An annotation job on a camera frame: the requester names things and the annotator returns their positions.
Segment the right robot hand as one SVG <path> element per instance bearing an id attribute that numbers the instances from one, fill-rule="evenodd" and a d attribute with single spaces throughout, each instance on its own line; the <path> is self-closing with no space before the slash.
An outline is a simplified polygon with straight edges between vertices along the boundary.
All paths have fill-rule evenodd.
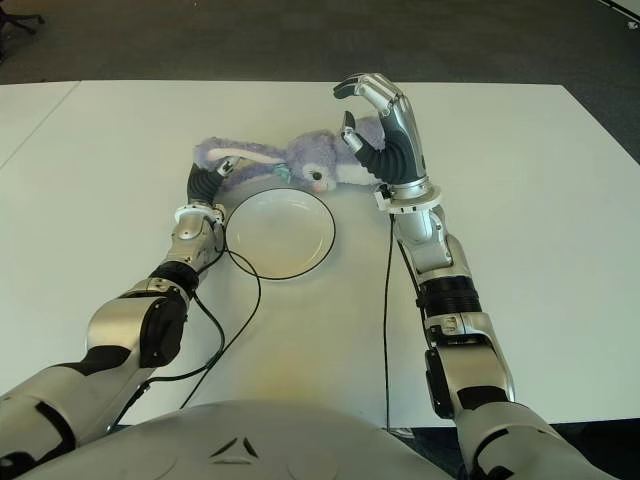
<path id="1" fill-rule="evenodd" d="M 370 174 L 389 185 L 411 184 L 427 177 L 413 109 L 399 87 L 380 73 L 360 73 L 334 86 L 333 96 L 363 97 L 377 111 L 383 132 L 382 147 L 374 147 L 359 133 L 349 111 L 344 113 L 340 131 L 342 141 Z"/>

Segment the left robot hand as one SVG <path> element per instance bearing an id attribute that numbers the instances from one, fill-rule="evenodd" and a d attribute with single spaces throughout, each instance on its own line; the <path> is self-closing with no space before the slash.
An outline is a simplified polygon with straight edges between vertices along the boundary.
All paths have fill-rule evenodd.
<path id="1" fill-rule="evenodd" d="M 194 163 L 187 179 L 187 201 L 212 206 L 225 180 L 239 161 L 239 157 L 224 157 L 212 168 L 203 168 Z"/>

